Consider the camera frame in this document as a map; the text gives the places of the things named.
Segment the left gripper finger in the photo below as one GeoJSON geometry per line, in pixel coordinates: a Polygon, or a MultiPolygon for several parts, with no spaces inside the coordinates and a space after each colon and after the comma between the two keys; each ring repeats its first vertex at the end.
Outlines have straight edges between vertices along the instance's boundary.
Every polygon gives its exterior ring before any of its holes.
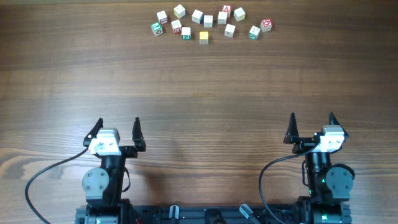
{"type": "Polygon", "coordinates": [[[96,138],[99,130],[103,127],[103,118],[99,118],[94,125],[94,127],[91,129],[91,131],[85,136],[83,140],[83,146],[88,147],[91,143],[91,141],[96,138]]]}
{"type": "Polygon", "coordinates": [[[146,151],[146,142],[144,140],[142,130],[141,130],[141,122],[139,117],[136,117],[134,120],[133,128],[132,128],[132,141],[134,142],[134,147],[139,152],[146,151]]]}

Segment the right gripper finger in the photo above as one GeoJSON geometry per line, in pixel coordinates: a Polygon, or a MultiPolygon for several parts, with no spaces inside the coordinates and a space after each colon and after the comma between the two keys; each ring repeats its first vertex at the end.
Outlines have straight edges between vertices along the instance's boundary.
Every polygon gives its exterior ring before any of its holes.
{"type": "Polygon", "coordinates": [[[284,144],[295,144],[299,142],[299,131],[297,128],[297,121],[295,113],[290,114],[289,126],[287,128],[284,144]]]}
{"type": "Polygon", "coordinates": [[[331,112],[329,114],[328,120],[329,120],[329,125],[339,126],[344,132],[344,137],[346,137],[346,138],[349,137],[349,134],[345,131],[344,127],[342,127],[342,125],[338,122],[338,120],[337,120],[336,116],[333,114],[333,112],[331,112]]]}

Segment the white block green side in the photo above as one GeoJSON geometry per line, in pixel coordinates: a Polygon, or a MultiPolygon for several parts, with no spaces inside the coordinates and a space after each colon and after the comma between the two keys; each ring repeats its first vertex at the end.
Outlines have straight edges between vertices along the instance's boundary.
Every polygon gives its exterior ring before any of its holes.
{"type": "Polygon", "coordinates": [[[192,38],[192,31],[190,27],[183,27],[181,31],[183,40],[190,40],[192,38]]]}

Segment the white patterned wooden block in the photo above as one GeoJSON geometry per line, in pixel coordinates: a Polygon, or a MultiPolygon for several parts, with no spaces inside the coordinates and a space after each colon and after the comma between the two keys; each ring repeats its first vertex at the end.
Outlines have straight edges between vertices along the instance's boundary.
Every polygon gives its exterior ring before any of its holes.
{"type": "Polygon", "coordinates": [[[224,30],[224,35],[230,38],[233,38],[236,26],[227,24],[224,30]]]}

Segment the wooden block red letter side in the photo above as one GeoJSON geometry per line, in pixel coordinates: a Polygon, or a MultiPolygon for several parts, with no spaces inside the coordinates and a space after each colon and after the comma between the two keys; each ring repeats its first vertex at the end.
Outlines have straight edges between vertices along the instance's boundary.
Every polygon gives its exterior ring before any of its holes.
{"type": "Polygon", "coordinates": [[[172,22],[171,22],[171,26],[172,26],[173,32],[174,32],[175,34],[180,34],[180,33],[181,33],[181,31],[182,31],[182,24],[181,24],[181,22],[180,22],[179,19],[172,21],[172,22]]]}

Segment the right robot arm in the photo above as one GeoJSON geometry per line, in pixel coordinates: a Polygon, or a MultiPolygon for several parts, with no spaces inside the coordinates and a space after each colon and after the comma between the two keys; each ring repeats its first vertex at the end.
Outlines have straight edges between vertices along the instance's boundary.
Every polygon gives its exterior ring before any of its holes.
{"type": "Polygon", "coordinates": [[[309,196],[299,197],[294,205],[295,223],[349,224],[351,210],[347,201],[353,188],[354,170],[344,164],[332,164],[330,155],[342,149],[349,135],[333,113],[329,124],[311,138],[299,136],[295,114],[290,115],[285,144],[293,144],[292,153],[305,157],[303,183],[309,196]]]}

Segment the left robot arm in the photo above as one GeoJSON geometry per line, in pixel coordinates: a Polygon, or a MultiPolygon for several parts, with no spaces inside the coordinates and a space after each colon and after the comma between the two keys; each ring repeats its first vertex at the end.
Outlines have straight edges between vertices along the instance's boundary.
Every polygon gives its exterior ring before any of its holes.
{"type": "Polygon", "coordinates": [[[116,128],[104,128],[99,119],[85,136],[83,145],[101,159],[97,168],[90,169],[82,180],[87,205],[76,210],[75,223],[141,223],[140,215],[130,200],[121,195],[129,187],[123,187],[124,174],[128,174],[126,159],[135,159],[146,150],[140,119],[135,118],[132,127],[132,146],[120,146],[116,128]]]}

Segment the white block green trim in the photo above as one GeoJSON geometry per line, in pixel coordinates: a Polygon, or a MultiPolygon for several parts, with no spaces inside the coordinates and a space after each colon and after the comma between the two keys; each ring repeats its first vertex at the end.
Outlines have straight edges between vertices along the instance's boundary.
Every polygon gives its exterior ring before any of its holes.
{"type": "Polygon", "coordinates": [[[259,37],[259,34],[261,32],[261,29],[256,27],[256,26],[252,26],[250,31],[249,31],[249,38],[252,40],[257,40],[257,38],[259,37]]]}

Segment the red letter O block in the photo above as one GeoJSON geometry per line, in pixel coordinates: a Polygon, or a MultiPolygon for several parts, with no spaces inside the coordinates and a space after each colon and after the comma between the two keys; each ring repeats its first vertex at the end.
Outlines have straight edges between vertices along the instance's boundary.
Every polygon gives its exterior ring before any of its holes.
{"type": "Polygon", "coordinates": [[[263,19],[261,21],[261,30],[263,32],[268,32],[271,31],[273,26],[272,20],[271,19],[263,19]]]}

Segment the yellow top wooden block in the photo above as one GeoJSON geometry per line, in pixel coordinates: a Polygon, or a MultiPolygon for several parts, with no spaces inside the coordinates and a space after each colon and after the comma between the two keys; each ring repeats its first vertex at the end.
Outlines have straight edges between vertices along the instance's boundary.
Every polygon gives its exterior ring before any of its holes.
{"type": "Polygon", "coordinates": [[[207,31],[200,31],[200,43],[207,44],[209,42],[209,33],[207,31]]]}

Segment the white block red side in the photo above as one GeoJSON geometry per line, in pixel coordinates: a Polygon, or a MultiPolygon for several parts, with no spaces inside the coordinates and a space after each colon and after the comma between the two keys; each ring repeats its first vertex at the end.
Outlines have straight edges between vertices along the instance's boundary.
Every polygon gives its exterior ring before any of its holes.
{"type": "Polygon", "coordinates": [[[157,13],[157,19],[160,24],[166,24],[168,23],[168,16],[165,11],[160,11],[157,13]]]}

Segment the white wooden block centre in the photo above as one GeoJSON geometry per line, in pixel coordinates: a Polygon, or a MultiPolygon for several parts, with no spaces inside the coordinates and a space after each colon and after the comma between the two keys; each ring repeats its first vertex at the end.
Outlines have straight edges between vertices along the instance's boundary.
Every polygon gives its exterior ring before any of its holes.
{"type": "Polygon", "coordinates": [[[218,24],[226,24],[227,18],[228,18],[228,13],[220,11],[218,13],[218,24]]]}

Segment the white block blue side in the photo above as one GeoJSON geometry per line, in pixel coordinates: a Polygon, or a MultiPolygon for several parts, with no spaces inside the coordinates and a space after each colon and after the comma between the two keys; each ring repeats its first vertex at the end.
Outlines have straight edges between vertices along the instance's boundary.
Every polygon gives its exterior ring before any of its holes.
{"type": "Polygon", "coordinates": [[[203,16],[204,16],[204,13],[199,11],[198,9],[196,9],[192,13],[192,21],[197,23],[197,24],[201,24],[201,22],[203,20],[203,16]]]}

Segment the plain white letter block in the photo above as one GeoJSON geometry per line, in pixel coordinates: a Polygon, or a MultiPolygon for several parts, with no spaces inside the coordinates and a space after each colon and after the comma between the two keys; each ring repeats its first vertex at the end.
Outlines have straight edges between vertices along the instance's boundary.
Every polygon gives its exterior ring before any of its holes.
{"type": "Polygon", "coordinates": [[[204,15],[203,25],[205,28],[213,27],[213,16],[212,15],[204,15]]]}

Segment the red letter A block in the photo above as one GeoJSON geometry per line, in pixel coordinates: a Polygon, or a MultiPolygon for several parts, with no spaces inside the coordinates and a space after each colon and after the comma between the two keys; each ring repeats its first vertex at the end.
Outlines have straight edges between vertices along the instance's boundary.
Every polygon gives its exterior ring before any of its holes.
{"type": "Polygon", "coordinates": [[[230,14],[231,14],[231,5],[224,4],[224,5],[222,6],[221,11],[222,11],[222,12],[226,12],[226,13],[227,13],[227,17],[230,17],[230,14]]]}

